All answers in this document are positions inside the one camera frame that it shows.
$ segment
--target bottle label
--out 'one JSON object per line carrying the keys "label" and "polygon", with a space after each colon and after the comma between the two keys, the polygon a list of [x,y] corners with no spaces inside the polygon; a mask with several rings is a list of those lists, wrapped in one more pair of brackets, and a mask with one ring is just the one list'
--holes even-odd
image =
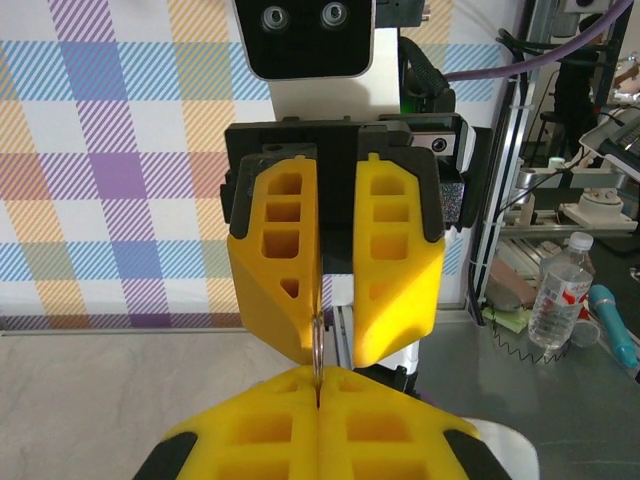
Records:
{"label": "bottle label", "polygon": [[591,282],[565,282],[557,275],[547,272],[543,285],[547,298],[561,307],[566,307],[584,302]]}

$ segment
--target camera lens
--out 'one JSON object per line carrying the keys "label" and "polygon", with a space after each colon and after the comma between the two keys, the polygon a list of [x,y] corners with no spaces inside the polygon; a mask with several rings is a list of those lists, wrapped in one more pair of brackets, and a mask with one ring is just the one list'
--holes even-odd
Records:
{"label": "camera lens", "polygon": [[444,138],[436,138],[431,143],[431,150],[433,150],[434,153],[441,153],[441,152],[444,152],[446,149],[447,149],[447,141]]}
{"label": "camera lens", "polygon": [[331,2],[322,9],[322,25],[337,28],[347,21],[347,7],[340,2]]}
{"label": "camera lens", "polygon": [[267,32],[279,32],[284,30],[289,24],[289,15],[281,8],[267,7],[262,14],[262,28]]}

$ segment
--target metal ring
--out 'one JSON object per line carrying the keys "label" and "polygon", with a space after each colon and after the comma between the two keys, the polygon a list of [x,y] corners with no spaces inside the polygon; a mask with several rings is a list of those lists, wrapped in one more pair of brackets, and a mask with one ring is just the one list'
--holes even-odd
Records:
{"label": "metal ring", "polygon": [[312,329],[311,356],[313,362],[313,383],[319,395],[324,378],[324,315],[322,313],[313,319]]}
{"label": "metal ring", "polygon": [[338,28],[347,21],[349,12],[340,2],[331,2],[322,10],[322,25],[325,28]]}
{"label": "metal ring", "polygon": [[280,32],[289,24],[289,14],[278,6],[267,7],[262,13],[262,28],[266,32]]}

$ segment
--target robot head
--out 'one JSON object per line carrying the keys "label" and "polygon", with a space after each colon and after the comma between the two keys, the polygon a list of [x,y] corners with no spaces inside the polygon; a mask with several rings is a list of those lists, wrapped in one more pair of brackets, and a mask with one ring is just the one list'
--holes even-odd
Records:
{"label": "robot head", "polygon": [[374,0],[234,0],[249,67],[264,80],[355,77],[371,64]]}

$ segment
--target gray table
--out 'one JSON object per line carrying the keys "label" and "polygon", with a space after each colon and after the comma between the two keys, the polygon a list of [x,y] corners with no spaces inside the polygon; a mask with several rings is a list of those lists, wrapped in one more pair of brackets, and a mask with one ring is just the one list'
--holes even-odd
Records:
{"label": "gray table", "polygon": [[0,336],[0,479],[125,480],[177,423],[293,367],[248,333]]}
{"label": "gray table", "polygon": [[601,347],[533,365],[490,328],[443,320],[421,343],[418,379],[438,407],[524,434],[542,479],[640,478],[640,386]]}

